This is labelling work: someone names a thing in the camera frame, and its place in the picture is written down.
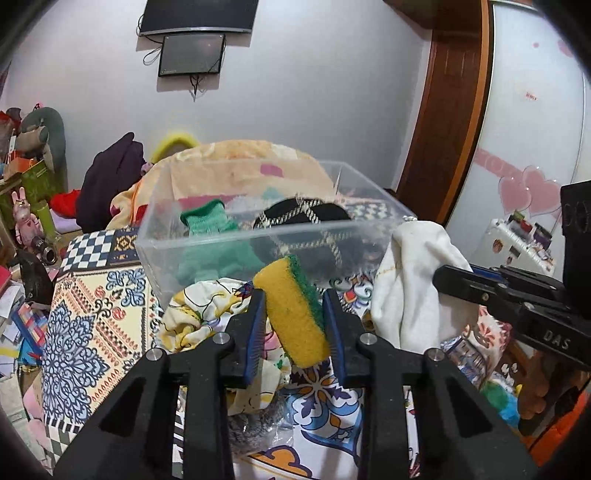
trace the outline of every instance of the green sock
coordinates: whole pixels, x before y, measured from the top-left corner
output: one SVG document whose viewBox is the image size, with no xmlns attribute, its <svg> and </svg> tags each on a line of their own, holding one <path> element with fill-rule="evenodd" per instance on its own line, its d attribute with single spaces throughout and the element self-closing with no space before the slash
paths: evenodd
<svg viewBox="0 0 591 480">
<path fill-rule="evenodd" d="M 181 214 L 181 221 L 189 227 L 190 236 L 232 232 L 238 224 L 226 215 L 221 200 L 211 202 Z M 229 241 L 189 247 L 183 254 L 178 279 L 181 284 L 223 277 L 253 275 L 264 267 L 248 241 Z"/>
</svg>

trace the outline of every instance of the purple clothing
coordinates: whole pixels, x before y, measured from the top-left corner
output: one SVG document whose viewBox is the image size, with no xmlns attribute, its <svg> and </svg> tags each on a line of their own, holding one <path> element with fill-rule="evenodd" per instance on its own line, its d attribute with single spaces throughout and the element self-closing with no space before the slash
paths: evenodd
<svg viewBox="0 0 591 480">
<path fill-rule="evenodd" d="M 76 200 L 76 222 L 84 233 L 106 228 L 111 200 L 139 181 L 144 163 L 144 146 L 131 132 L 95 157 Z"/>
</svg>

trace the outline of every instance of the patterned bedspread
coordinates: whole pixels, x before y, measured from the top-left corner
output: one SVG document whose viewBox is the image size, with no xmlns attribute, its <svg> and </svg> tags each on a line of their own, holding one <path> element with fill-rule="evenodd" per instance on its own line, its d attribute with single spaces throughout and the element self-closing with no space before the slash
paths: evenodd
<svg viewBox="0 0 591 480">
<path fill-rule="evenodd" d="M 123 229 L 78 237 L 60 270 L 43 362 L 43 409 L 54 462 L 135 361 L 155 345 L 163 310 L 138 261 L 135 235 L 136 230 Z M 360 317 L 369 310 L 370 274 L 334 280 L 331 286 Z M 326 361 L 294 369 L 287 393 L 293 444 L 240 458 L 237 478 L 355 479 L 363 391 L 342 388 Z M 414 422 L 408 423 L 412 430 Z M 410 466 L 418 468 L 416 432 L 410 433 Z"/>
</svg>

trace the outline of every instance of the display screen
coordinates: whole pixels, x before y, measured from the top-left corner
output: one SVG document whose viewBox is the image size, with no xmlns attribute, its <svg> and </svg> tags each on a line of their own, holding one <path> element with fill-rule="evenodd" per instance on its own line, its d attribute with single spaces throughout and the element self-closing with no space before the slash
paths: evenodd
<svg viewBox="0 0 591 480">
<path fill-rule="evenodd" d="M 184 33 L 167 35 L 160 56 L 160 76 L 219 73 L 224 35 Z"/>
<path fill-rule="evenodd" d="M 139 33 L 250 32 L 258 0 L 148 0 Z"/>
</svg>

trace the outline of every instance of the wall-mounted tv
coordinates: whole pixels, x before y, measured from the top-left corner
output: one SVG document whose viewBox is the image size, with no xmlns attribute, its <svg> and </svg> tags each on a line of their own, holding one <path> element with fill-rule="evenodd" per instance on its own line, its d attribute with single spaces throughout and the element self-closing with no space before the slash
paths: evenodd
<svg viewBox="0 0 591 480">
<path fill-rule="evenodd" d="M 140 35 L 251 32 L 258 0 L 148 0 Z"/>
</svg>

